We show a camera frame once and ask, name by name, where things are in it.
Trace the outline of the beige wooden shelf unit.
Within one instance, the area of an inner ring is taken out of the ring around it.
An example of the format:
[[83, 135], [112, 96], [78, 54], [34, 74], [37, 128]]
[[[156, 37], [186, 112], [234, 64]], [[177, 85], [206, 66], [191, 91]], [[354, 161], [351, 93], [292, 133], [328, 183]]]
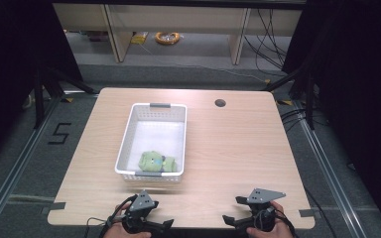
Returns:
[[222, 34], [228, 37], [231, 62], [238, 64], [245, 35], [290, 37], [300, 10], [133, 6], [55, 3], [65, 30], [105, 31], [117, 62], [124, 61], [134, 32]]

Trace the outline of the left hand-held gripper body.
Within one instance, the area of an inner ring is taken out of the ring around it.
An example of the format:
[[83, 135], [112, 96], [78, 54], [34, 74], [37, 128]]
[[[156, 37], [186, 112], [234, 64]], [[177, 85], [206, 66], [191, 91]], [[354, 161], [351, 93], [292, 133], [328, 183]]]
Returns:
[[146, 190], [142, 190], [133, 199], [123, 214], [122, 225], [128, 233], [142, 232], [147, 226], [147, 216], [155, 207], [155, 201]]

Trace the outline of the white perforated plastic basket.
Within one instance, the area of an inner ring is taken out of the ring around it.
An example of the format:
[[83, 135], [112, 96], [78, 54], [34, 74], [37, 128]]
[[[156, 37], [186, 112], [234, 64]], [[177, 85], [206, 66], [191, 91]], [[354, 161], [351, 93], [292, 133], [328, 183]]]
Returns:
[[[188, 108], [183, 104], [135, 103], [132, 105], [115, 164], [127, 181], [180, 182], [185, 170]], [[176, 159], [175, 173], [143, 172], [141, 155], [156, 151]]]

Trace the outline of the yellow packet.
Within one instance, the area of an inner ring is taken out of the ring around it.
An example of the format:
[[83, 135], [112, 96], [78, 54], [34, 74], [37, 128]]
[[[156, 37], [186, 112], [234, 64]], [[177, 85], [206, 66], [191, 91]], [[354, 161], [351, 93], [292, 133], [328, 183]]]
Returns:
[[142, 45], [147, 39], [147, 32], [136, 32], [133, 34], [130, 43], [135, 45]]

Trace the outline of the green plush toy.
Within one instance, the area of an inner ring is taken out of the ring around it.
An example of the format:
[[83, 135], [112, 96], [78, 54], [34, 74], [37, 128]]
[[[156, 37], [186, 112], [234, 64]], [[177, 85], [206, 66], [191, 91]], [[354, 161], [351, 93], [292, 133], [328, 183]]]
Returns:
[[147, 151], [141, 155], [138, 167], [143, 172], [175, 173], [177, 171], [176, 159], [164, 156], [156, 151]]

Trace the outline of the black metal stand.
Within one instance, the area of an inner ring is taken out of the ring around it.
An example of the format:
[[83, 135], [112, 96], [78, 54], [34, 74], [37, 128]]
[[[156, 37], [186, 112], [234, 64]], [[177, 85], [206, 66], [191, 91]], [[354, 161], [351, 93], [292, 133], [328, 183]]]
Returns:
[[88, 94], [98, 94], [99, 91], [86, 85], [82, 77], [71, 77], [59, 69], [42, 66], [36, 71], [34, 79], [34, 94], [36, 99], [36, 124], [35, 128], [38, 129], [45, 120], [45, 104], [44, 104], [44, 90], [46, 89], [51, 98], [62, 97], [64, 91], [60, 82], [64, 81], [74, 87], [84, 91]]
[[287, 82], [293, 81], [294, 84], [289, 91], [289, 95], [292, 99], [300, 99], [303, 95], [306, 97], [306, 116], [307, 123], [311, 130], [315, 128], [314, 126], [314, 87], [315, 81], [307, 66], [300, 66], [288, 75], [282, 77], [276, 82], [268, 84], [264, 91], [272, 92], [273, 90], [281, 87]]

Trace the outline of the person's left hand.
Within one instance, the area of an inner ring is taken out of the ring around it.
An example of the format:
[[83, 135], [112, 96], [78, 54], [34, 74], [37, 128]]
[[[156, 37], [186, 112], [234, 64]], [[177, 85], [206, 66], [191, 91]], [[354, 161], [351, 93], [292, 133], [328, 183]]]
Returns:
[[[123, 210], [127, 209], [130, 205], [130, 202], [124, 204], [121, 208], [120, 205], [117, 205], [115, 208], [116, 215], [119, 216], [123, 213]], [[114, 223], [103, 235], [103, 238], [151, 238], [152, 234], [150, 232], [140, 232], [136, 234], [128, 233], [122, 223]]]

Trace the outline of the black curtain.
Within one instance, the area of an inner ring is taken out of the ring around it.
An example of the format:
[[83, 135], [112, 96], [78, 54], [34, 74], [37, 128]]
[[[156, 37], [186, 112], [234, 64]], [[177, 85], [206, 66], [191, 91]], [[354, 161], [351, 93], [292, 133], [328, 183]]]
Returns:
[[319, 101], [381, 211], [381, 0], [306, 0], [284, 71], [302, 64], [332, 15], [334, 34], [315, 67]]
[[82, 80], [53, 0], [0, 0], [0, 144], [46, 69]]

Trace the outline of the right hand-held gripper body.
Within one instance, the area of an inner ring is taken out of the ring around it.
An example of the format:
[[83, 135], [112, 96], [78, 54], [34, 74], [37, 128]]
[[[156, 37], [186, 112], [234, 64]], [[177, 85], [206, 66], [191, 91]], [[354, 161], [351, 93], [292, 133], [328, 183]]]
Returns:
[[285, 197], [284, 192], [254, 188], [246, 199], [253, 218], [253, 226], [259, 230], [269, 232], [275, 226], [276, 208], [272, 201]]

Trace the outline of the aluminium floor rail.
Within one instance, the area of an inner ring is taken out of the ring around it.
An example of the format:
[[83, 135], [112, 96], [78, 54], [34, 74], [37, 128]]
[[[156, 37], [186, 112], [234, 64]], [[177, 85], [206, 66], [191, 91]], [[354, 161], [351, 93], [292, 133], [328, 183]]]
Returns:
[[0, 214], [2, 213], [3, 208], [5, 207], [5, 204], [10, 197], [10, 194], [12, 193], [23, 171], [25, 170], [25, 167], [27, 166], [29, 160], [31, 159], [39, 143], [40, 137], [42, 136], [44, 130], [46, 129], [47, 124], [53, 112], [57, 108], [60, 100], [61, 99], [59, 97], [50, 99], [48, 107], [45, 110], [45, 116], [43, 121], [33, 130], [21, 154], [18, 156], [17, 161], [15, 162], [15, 165], [11, 168], [9, 174], [5, 178], [3, 184], [1, 185], [0, 187]]
[[347, 228], [353, 238], [364, 238], [364, 230], [359, 222], [356, 211], [354, 210], [352, 203], [344, 191], [336, 173], [328, 160], [327, 155], [318, 139], [318, 136], [314, 130], [311, 129], [307, 119], [301, 120], [301, 127], [308, 139], [309, 144], [315, 154], [324, 179], [328, 184], [330, 192], [334, 198], [334, 201], [340, 211], [342, 218], [347, 225]]

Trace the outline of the person's right hand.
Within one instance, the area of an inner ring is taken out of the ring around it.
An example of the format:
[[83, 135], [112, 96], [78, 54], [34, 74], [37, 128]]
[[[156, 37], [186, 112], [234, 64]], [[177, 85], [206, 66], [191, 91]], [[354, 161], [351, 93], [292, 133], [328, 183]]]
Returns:
[[276, 201], [272, 201], [271, 204], [279, 215], [279, 218], [275, 219], [274, 228], [269, 232], [265, 232], [254, 227], [248, 227], [246, 232], [249, 238], [294, 238], [290, 227], [284, 221], [285, 214], [283, 206]]

